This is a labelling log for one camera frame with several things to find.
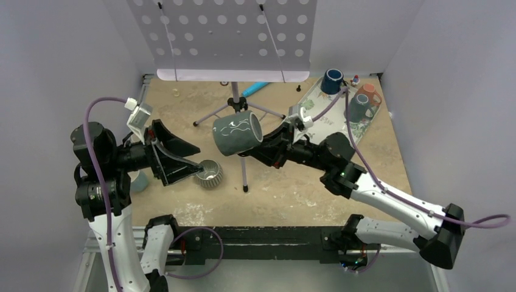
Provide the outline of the light blue faceted mug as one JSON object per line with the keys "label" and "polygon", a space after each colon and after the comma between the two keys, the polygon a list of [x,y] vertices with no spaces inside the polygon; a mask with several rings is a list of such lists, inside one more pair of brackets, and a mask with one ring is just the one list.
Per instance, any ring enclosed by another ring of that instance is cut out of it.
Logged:
{"label": "light blue faceted mug", "polygon": [[148,177],[142,170],[129,172],[128,175],[130,177],[130,190],[132,193],[142,192],[148,187]]}

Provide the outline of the grey ribbed mug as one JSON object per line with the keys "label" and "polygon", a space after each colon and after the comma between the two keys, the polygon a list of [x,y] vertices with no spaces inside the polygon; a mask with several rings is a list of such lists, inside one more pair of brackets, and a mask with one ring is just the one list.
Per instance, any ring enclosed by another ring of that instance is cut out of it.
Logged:
{"label": "grey ribbed mug", "polygon": [[200,162],[203,171],[194,176],[195,182],[204,189],[217,187],[223,179],[223,169],[221,165],[213,160],[205,159]]}

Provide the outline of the dark teal mug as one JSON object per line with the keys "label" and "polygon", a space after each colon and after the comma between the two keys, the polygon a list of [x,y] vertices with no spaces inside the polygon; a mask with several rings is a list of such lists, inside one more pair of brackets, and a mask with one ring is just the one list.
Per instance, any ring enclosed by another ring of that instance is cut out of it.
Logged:
{"label": "dark teal mug", "polygon": [[346,119],[352,123],[359,123],[362,120],[371,120],[375,116],[374,107],[365,94],[356,94],[349,102]]}

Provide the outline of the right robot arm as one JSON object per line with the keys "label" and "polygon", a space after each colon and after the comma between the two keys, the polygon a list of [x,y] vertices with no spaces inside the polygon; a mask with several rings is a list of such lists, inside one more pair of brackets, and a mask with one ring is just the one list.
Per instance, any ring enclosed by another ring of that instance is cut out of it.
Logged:
{"label": "right robot arm", "polygon": [[459,225],[464,210],[456,204],[440,206],[382,184],[372,172],[351,161],[355,149],[340,132],[319,144],[308,137],[293,140],[294,127],[287,123],[264,136],[260,145],[244,151],[261,163],[279,169],[287,161],[324,171],[320,182],[332,194],[368,204],[401,222],[393,245],[416,251],[428,263],[443,269],[455,265],[465,228]]}

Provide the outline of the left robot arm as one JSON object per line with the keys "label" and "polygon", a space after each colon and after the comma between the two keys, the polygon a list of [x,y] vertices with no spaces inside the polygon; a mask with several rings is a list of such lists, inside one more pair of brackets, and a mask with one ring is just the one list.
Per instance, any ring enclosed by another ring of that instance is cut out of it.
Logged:
{"label": "left robot arm", "polygon": [[98,122],[85,122],[71,133],[79,164],[74,170],[75,201],[96,236],[109,291],[167,291],[157,268],[144,271],[131,222],[130,172],[150,168],[164,186],[203,170],[189,156],[200,149],[153,120],[141,142],[117,145]]}

